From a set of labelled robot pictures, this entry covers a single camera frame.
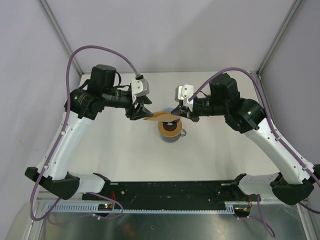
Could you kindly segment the brown paper coffee filter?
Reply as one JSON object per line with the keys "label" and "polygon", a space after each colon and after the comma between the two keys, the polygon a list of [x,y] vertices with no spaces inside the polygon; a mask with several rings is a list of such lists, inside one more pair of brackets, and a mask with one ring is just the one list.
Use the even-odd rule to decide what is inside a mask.
{"label": "brown paper coffee filter", "polygon": [[179,120],[180,118],[181,118],[181,116],[172,115],[170,112],[167,112],[167,111],[157,111],[157,112],[153,113],[153,116],[145,117],[144,120],[171,123],[176,120]]}

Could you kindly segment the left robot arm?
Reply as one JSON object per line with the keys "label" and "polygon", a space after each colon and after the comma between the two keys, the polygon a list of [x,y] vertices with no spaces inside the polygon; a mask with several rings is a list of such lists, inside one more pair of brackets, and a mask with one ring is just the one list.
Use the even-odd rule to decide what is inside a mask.
{"label": "left robot arm", "polygon": [[70,93],[64,105],[63,119],[47,156],[35,167],[28,167],[25,176],[60,199],[68,200],[76,193],[92,192],[98,199],[110,196],[108,179],[99,173],[75,175],[68,171],[80,139],[93,120],[106,107],[125,110],[130,120],[153,116],[145,108],[152,102],[147,97],[149,83],[138,75],[127,85],[115,85],[120,74],[116,68],[99,64],[92,68],[90,78]]}

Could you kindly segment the blue coffee dripper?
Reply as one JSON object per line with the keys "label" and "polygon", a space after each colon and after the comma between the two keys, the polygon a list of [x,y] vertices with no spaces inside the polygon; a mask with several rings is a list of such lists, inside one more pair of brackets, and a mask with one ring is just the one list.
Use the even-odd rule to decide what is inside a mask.
{"label": "blue coffee dripper", "polygon": [[177,115],[172,115],[171,114],[172,110],[173,110],[172,107],[167,107],[167,108],[163,109],[164,112],[168,113],[168,116],[167,116],[166,120],[163,121],[163,123],[166,126],[176,125],[180,121],[180,118]]}

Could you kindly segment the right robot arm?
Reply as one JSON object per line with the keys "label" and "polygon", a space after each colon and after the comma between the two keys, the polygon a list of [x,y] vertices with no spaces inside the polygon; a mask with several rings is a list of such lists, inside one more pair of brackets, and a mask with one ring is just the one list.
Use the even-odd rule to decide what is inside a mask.
{"label": "right robot arm", "polygon": [[193,122],[200,117],[224,116],[229,127],[253,141],[279,170],[270,175],[239,175],[230,188],[231,196],[237,201],[248,195],[273,196],[291,206],[308,198],[320,180],[320,166],[303,158],[288,143],[256,100],[240,96],[234,78],[221,73],[208,84],[210,95],[202,98],[194,96],[192,85],[179,85],[175,89],[178,106],[171,114]]}

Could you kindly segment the grey glass coffee server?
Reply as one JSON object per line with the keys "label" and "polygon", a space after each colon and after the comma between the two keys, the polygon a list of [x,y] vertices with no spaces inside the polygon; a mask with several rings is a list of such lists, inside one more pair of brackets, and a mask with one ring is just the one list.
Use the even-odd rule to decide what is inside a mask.
{"label": "grey glass coffee server", "polygon": [[161,134],[160,137],[166,143],[174,143],[178,141],[180,138],[185,137],[186,135],[187,135],[187,131],[183,128],[177,136],[168,137]]}

